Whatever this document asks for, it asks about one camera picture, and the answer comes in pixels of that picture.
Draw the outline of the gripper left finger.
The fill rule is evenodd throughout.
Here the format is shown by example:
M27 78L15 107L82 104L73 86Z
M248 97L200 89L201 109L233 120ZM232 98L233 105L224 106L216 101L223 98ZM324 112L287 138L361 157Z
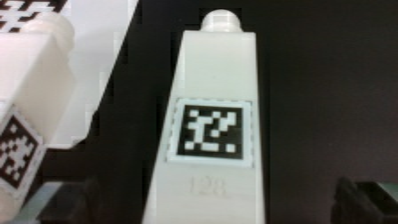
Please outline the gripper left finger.
M41 186L11 224L89 224L81 182L49 182Z

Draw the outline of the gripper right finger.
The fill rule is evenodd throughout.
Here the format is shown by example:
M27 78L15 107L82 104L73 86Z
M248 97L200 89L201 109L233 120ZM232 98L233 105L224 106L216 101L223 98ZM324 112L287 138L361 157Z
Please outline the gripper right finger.
M398 183L338 180L331 224L398 224Z

